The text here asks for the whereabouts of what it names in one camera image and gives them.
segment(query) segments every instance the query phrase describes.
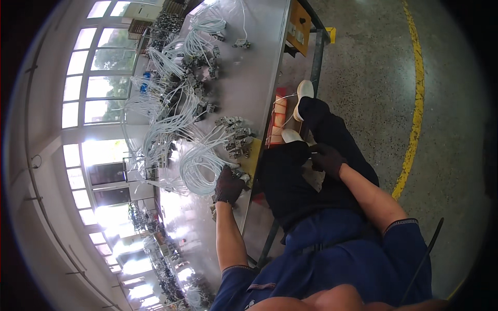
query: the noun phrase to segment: hand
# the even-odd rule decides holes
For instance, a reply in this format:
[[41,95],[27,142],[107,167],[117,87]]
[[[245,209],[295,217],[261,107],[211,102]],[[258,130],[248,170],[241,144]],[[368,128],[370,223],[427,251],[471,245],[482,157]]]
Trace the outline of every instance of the hand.
[[348,163],[334,147],[319,143],[310,147],[311,161],[313,162],[313,170],[325,171],[326,174],[332,176],[335,180],[340,180],[339,170],[343,163]]
[[233,207],[245,184],[242,179],[235,178],[230,167],[225,165],[216,181],[216,202],[227,202]]

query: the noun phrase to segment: stainless steel table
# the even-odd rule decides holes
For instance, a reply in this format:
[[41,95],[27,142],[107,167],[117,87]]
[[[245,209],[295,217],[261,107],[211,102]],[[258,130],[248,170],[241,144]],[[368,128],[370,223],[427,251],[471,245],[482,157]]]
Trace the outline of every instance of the stainless steel table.
[[[317,33],[311,76],[308,78],[314,84],[316,95],[323,46],[326,42],[330,42],[330,38],[308,2],[306,0],[298,1],[311,16],[315,26],[311,32]],[[205,120],[196,124],[207,133],[214,127],[214,121],[219,117],[240,116],[250,122],[251,128],[256,131],[256,137],[264,142],[284,53],[291,0],[245,0],[243,2],[247,40],[251,43],[249,49],[232,47],[237,39],[245,37],[241,1],[218,0],[216,4],[216,11],[227,22],[226,29],[222,31],[225,40],[213,42],[219,47],[221,54],[219,78],[211,81],[207,70],[196,75],[198,79],[205,82],[208,98],[210,102],[219,107],[219,110],[209,114]],[[204,4],[199,5],[186,16],[180,30],[180,37],[185,37],[190,32],[190,19],[203,6]],[[302,136],[307,135],[307,132],[305,126],[301,127]],[[222,151],[219,154],[228,159],[227,152]],[[238,208],[234,210],[234,216],[242,234],[244,234],[252,195],[254,194],[251,191],[243,194],[237,201]],[[188,204],[203,204],[206,205],[203,207],[205,209],[208,209],[208,201],[196,198],[195,195],[190,195],[188,198]],[[275,222],[260,258],[263,261],[274,240],[277,228],[278,224]]]

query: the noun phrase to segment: leg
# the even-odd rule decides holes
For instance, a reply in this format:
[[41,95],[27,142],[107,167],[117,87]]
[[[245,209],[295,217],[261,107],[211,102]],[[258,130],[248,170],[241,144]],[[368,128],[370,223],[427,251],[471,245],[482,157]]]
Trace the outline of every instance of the leg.
[[301,166],[310,157],[308,145],[294,141],[265,150],[258,180],[273,217],[287,232],[309,212],[317,192],[302,177]]
[[377,174],[363,157],[342,118],[332,114],[325,102],[310,97],[301,98],[298,109],[316,142],[336,148],[348,160],[349,166],[378,186]]

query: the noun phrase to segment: concrete floor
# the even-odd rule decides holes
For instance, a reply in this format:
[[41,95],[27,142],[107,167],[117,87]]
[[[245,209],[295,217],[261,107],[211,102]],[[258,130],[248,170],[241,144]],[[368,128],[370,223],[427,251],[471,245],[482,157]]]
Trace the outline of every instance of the concrete floor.
[[[345,120],[380,186],[391,193],[408,147],[415,100],[413,48],[402,2],[309,2],[326,27],[337,29],[335,44],[324,49],[318,97]],[[422,47],[425,101],[417,153],[399,202],[419,220],[427,243],[445,218],[431,261],[434,297],[447,298],[471,269],[489,214],[482,172],[487,99],[475,56],[444,8],[429,0],[408,4]],[[291,94],[309,70],[288,64],[279,86]],[[267,208],[251,206],[245,241],[253,258],[271,222]],[[270,256],[282,252],[280,237],[281,232]]]

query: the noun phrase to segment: factory workstation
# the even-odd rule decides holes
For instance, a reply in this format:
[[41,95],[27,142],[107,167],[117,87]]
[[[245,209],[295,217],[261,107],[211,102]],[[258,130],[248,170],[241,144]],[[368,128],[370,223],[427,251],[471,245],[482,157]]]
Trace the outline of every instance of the factory workstation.
[[51,310],[463,308],[492,113],[445,14],[55,3],[3,133],[11,260]]

